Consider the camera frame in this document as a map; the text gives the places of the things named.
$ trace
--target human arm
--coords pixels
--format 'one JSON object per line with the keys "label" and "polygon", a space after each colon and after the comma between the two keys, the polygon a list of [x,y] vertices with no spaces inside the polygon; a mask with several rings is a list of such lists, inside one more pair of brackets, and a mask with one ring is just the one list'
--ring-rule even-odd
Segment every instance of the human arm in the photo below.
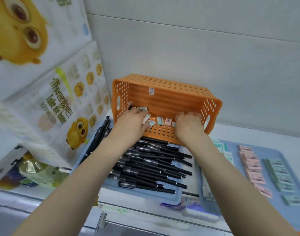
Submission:
{"label": "human arm", "polygon": [[180,113],[176,136],[193,154],[234,235],[297,236],[268,200],[218,151],[201,114]]}
{"label": "human arm", "polygon": [[126,111],[107,138],[17,228],[13,236],[77,236],[109,171],[148,124],[147,111]]}

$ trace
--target tissue package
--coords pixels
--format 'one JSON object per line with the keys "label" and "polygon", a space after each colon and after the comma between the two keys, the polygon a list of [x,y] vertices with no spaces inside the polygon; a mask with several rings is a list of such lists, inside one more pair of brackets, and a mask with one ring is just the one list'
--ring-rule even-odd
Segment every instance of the tissue package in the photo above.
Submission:
{"label": "tissue package", "polygon": [[95,42],[0,102],[0,127],[43,162],[73,167],[111,106]]}
{"label": "tissue package", "polygon": [[90,42],[82,0],[0,0],[0,101]]}

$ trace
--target basket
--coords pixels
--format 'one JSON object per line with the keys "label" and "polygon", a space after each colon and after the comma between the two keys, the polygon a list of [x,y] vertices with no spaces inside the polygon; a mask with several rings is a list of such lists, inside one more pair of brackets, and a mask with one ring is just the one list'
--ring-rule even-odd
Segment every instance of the basket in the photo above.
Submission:
{"label": "basket", "polygon": [[[157,116],[172,118],[179,112],[196,112],[203,115],[205,133],[209,134],[214,127],[216,117],[222,107],[222,101],[217,99],[207,88],[184,84],[165,79],[131,74],[122,79],[113,80],[112,112],[114,123],[127,110],[128,101],[136,107],[148,107],[151,119]],[[172,125],[154,125],[144,132],[144,136],[182,145],[177,139]]]}

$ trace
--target human hand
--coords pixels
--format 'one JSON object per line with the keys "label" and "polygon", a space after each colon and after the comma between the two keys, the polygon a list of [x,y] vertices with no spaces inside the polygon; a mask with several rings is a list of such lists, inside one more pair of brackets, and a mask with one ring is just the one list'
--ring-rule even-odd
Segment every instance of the human hand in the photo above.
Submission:
{"label": "human hand", "polygon": [[142,124],[148,111],[140,111],[132,108],[125,111],[117,120],[107,139],[114,142],[117,148],[127,151],[143,135],[144,131],[150,128],[149,124]]}
{"label": "human hand", "polygon": [[200,113],[189,112],[185,115],[184,112],[180,112],[178,114],[175,134],[185,146],[206,136],[201,118]]}

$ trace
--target blue plastic tray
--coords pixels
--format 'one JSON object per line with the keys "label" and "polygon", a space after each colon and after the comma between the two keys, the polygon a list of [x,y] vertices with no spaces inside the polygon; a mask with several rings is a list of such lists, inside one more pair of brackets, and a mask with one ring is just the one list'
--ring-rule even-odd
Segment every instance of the blue plastic tray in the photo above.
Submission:
{"label": "blue plastic tray", "polygon": [[[113,120],[111,119],[111,124],[110,127],[113,127]],[[85,155],[87,149],[89,148],[91,142],[93,141],[94,135],[93,134],[92,138],[90,139],[88,145],[86,146],[86,148],[83,150],[82,154],[80,155],[78,161],[76,162],[75,166],[72,168],[72,171],[70,172],[70,174],[79,166],[83,156]],[[173,144],[169,144],[169,146],[173,146],[173,147],[179,147],[180,151],[183,152],[183,147],[182,146],[178,146],[178,145],[173,145]],[[179,168],[183,168],[182,164],[179,162],[175,162],[173,161],[173,164],[176,167]],[[182,179],[175,179],[175,178],[170,178],[171,180],[175,180],[179,183],[182,183]],[[173,185],[169,185],[163,182],[159,182],[160,184],[164,184],[164,188],[165,189],[173,189],[176,191],[175,194],[168,194],[168,193],[163,193],[163,192],[156,192],[156,191],[150,191],[150,190],[143,190],[143,189],[128,189],[128,188],[123,188],[123,187],[119,187],[118,186],[118,181],[114,180],[114,179],[109,179],[106,178],[102,187],[106,188],[106,189],[110,189],[110,190],[115,190],[118,192],[122,192],[122,193],[126,193],[126,194],[131,194],[131,195],[135,195],[135,196],[139,196],[142,198],[150,198],[150,199],[154,199],[157,200],[159,202],[163,202],[163,203],[167,203],[167,204],[171,204],[171,205],[177,205],[180,203],[181,201],[181,197],[182,197],[182,189]]]}
{"label": "blue plastic tray", "polygon": [[[287,206],[284,201],[281,198],[281,195],[298,195],[300,197],[300,181],[298,180],[296,174],[290,167],[289,163],[287,162],[286,158],[284,155],[274,149],[270,148],[264,148],[264,147],[258,147],[258,146],[253,146],[249,144],[243,144],[243,143],[235,143],[235,142],[229,142],[229,141],[224,141],[224,140],[219,140],[221,143],[225,143],[227,146],[227,149],[229,152],[233,154],[233,160],[234,160],[234,165],[235,167],[243,174],[243,176],[246,177],[246,173],[243,168],[242,161],[238,155],[238,145],[243,145],[243,146],[249,146],[254,150],[254,153],[258,156],[260,159],[260,164],[262,166],[262,175],[266,180],[266,184],[263,185],[267,189],[269,189],[272,194],[273,198],[268,199],[268,201],[278,210],[278,212],[294,227],[295,230],[300,232],[300,206]],[[287,192],[279,192],[276,187],[274,186],[270,175],[266,169],[266,166],[263,162],[263,159],[266,158],[272,158],[272,159],[280,159],[284,162],[286,165],[286,168],[290,172],[293,180],[295,181],[296,184],[296,193],[287,193]],[[207,212],[215,213],[215,214],[221,214],[220,209],[216,202],[208,201],[203,198],[203,192],[201,188],[201,170],[198,164],[196,164],[196,170],[198,173],[198,190],[199,190],[199,198],[202,206],[205,208]]]}

